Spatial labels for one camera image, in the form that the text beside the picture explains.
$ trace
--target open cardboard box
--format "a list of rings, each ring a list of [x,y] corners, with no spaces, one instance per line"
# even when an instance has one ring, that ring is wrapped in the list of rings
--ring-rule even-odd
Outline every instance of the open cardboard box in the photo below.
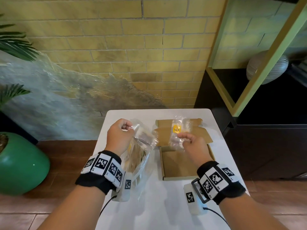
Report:
[[[169,144],[169,138],[171,135],[173,120],[156,120],[156,131],[158,132],[160,146],[160,159],[162,176],[164,181],[174,181],[183,179],[194,179],[197,177],[197,167],[190,161],[188,156],[183,151],[174,151]],[[192,121],[192,134],[201,136],[205,139],[209,153],[213,160],[215,160],[209,143],[212,143],[212,139],[203,127],[199,127],[202,124],[202,119],[191,119]]]

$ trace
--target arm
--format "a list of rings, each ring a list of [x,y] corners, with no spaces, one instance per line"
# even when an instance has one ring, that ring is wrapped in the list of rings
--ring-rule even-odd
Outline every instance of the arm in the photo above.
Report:
[[[120,119],[115,122],[108,130],[105,150],[118,156],[123,154],[134,135],[131,126],[132,123],[128,120]],[[94,230],[105,197],[106,194],[95,186],[77,185],[38,230]]]
[[[212,161],[202,137],[189,133],[179,133],[178,137],[190,140],[183,142],[183,147],[197,167]],[[232,230],[288,230],[246,193],[236,198],[225,198],[219,207]]]

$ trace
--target yellow brick wall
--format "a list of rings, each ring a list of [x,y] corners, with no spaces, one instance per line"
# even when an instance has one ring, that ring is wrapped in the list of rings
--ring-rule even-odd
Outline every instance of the yellow brick wall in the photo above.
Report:
[[[256,53],[268,50],[295,4],[274,0],[235,0],[213,68],[246,68]],[[285,54],[307,54],[307,23]]]
[[[192,108],[225,0],[2,0],[16,23],[59,66],[112,73]]]

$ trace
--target floor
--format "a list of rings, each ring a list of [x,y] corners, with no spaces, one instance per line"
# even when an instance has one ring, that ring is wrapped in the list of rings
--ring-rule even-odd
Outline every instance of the floor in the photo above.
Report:
[[[95,145],[95,140],[39,142],[38,147],[50,158],[50,173],[23,196],[0,195],[0,230],[36,230],[74,188]],[[251,197],[290,230],[307,229],[307,182],[245,181],[245,184]]]

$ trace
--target white table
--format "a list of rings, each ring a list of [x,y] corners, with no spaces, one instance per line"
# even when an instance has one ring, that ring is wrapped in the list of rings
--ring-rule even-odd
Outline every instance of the white table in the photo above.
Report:
[[[206,128],[213,140],[210,146],[216,161],[227,164],[241,179],[241,183],[244,184],[209,109],[110,110],[107,112],[94,153],[98,153],[105,148],[106,133],[110,126],[120,118],[128,120],[136,118],[148,127],[156,129],[155,120],[174,119],[176,115],[201,118],[203,120],[202,127]],[[96,230],[229,229],[219,216],[210,211],[202,216],[192,216],[183,192],[183,186],[191,182],[191,180],[163,181],[158,150],[155,154],[155,161],[156,166],[139,201],[136,197],[131,197],[128,202],[111,201],[99,218]],[[111,192],[106,196],[104,205],[110,197]],[[207,205],[221,214],[218,205],[213,201],[209,201]]]

